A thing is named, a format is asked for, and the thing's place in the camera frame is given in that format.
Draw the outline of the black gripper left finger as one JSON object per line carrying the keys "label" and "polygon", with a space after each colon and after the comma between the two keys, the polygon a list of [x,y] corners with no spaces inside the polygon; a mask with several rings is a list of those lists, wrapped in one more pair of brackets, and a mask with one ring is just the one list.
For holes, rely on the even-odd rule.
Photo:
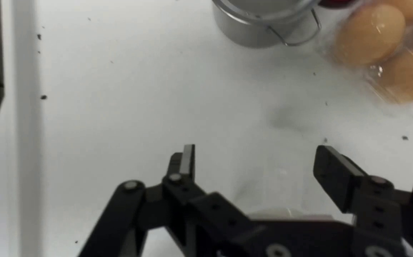
{"label": "black gripper left finger", "polygon": [[184,257],[244,257],[237,243],[249,219],[194,182],[196,148],[170,158],[161,182],[119,185],[79,257],[143,257],[151,230],[164,229]]}

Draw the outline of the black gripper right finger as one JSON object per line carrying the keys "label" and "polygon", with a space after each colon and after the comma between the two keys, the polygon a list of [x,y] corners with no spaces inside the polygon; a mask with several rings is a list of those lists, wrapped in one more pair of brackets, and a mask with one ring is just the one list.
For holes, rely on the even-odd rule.
{"label": "black gripper right finger", "polygon": [[397,190],[330,146],[316,149],[313,176],[342,213],[354,216],[354,257],[409,257],[403,243],[413,249],[413,187]]}

